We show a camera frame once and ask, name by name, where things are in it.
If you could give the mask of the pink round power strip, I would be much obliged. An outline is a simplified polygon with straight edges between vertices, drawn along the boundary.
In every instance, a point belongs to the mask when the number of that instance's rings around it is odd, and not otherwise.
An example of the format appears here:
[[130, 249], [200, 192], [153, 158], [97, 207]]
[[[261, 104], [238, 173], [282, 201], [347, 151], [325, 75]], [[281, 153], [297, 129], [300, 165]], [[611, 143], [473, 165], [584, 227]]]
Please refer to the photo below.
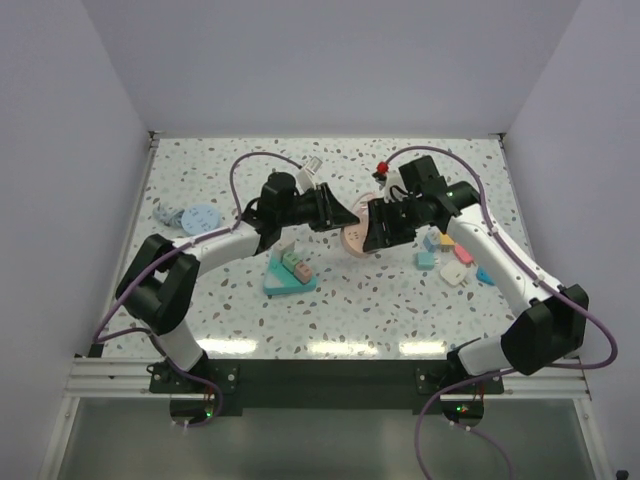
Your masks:
[[366, 222], [344, 227], [340, 232], [340, 241], [345, 251], [356, 258], [367, 258], [369, 253], [364, 251], [364, 242], [368, 233]]

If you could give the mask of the blue square plug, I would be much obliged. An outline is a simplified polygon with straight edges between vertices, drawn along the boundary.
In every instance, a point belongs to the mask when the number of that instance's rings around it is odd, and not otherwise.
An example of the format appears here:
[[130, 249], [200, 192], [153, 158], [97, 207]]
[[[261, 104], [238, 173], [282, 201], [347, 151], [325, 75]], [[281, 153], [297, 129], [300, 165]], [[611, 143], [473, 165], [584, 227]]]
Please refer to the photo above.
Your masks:
[[478, 267], [476, 270], [476, 279], [486, 285], [494, 286], [495, 283], [490, 277], [490, 275], [486, 272], [482, 267]]

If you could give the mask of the blue round power strip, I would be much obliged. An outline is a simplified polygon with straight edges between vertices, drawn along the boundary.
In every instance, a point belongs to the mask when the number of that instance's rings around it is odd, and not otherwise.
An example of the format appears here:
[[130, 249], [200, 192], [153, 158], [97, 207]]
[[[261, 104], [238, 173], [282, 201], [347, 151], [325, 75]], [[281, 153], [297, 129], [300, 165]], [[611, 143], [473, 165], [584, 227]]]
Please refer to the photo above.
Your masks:
[[209, 204], [196, 204], [184, 210], [180, 224], [189, 236], [197, 236], [215, 230], [220, 226], [219, 211]]

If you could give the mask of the yellow plug adapter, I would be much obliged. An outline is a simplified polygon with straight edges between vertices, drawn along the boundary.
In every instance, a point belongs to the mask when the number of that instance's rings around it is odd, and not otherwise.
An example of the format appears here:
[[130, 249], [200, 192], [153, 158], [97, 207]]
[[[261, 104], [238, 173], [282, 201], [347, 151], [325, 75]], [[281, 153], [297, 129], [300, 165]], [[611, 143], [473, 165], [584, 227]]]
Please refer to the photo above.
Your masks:
[[455, 248], [455, 241], [447, 234], [440, 234], [440, 250], [451, 251]]

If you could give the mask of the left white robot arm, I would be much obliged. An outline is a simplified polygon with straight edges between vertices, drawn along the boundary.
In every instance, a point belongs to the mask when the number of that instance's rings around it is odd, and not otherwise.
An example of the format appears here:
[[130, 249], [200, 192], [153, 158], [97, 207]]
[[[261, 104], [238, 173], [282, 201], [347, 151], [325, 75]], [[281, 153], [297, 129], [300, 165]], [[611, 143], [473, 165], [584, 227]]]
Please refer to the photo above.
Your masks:
[[158, 234], [147, 237], [115, 298], [150, 329], [162, 354], [174, 365], [173, 382], [185, 392], [196, 392], [206, 383], [208, 361], [186, 322], [198, 279], [229, 262], [262, 254], [280, 240], [285, 227], [307, 225], [325, 232], [358, 222], [327, 184], [300, 192], [292, 175], [276, 172], [235, 225], [175, 241]]

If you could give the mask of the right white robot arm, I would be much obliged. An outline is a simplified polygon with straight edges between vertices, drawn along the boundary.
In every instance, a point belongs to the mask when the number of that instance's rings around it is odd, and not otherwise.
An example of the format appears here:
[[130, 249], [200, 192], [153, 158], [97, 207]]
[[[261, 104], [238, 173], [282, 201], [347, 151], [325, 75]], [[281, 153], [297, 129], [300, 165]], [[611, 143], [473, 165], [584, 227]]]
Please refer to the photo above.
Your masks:
[[443, 385], [466, 393], [487, 373], [514, 369], [531, 375], [582, 346], [587, 293], [579, 285], [563, 286], [527, 256], [491, 216], [477, 188], [447, 183], [430, 156], [397, 173], [398, 185], [385, 162], [373, 174], [385, 196], [368, 203], [364, 251], [403, 245], [419, 228], [436, 227], [487, 272], [515, 318], [504, 333], [450, 351]]

